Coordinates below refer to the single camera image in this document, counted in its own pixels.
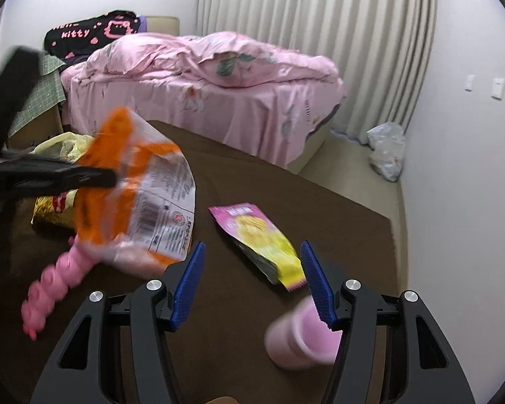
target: headboard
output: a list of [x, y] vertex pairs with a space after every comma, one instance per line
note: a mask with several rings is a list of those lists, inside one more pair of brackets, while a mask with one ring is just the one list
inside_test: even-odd
[[180, 19], [175, 16], [147, 16], [148, 32], [180, 35]]

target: floor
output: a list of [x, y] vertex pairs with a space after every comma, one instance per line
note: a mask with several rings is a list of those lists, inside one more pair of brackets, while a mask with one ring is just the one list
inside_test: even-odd
[[347, 138], [329, 138], [300, 176], [382, 214], [391, 221], [399, 286], [407, 285], [405, 219], [400, 183], [388, 182], [369, 166], [370, 148]]

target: white curtain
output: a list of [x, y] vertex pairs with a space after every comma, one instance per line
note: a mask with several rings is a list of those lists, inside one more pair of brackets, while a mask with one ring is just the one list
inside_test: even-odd
[[198, 34], [231, 30], [328, 56], [348, 92], [335, 129], [367, 143], [380, 123], [408, 126], [435, 20], [436, 0], [199, 0]]

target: green checkered cloth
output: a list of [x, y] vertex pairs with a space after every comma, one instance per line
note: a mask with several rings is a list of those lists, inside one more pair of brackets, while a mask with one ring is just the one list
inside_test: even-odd
[[62, 65], [65, 65], [65, 63], [55, 56], [48, 54], [41, 56], [41, 80], [28, 97], [24, 109], [17, 114], [11, 129], [9, 129], [9, 136], [12, 136], [34, 118], [66, 99], [60, 81], [60, 74], [58, 73], [58, 69]]

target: nutrition label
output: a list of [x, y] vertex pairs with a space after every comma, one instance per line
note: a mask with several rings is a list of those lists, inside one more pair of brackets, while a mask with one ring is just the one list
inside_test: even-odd
[[183, 158], [152, 156], [135, 196], [128, 235], [151, 252], [182, 261], [194, 222], [195, 183]]

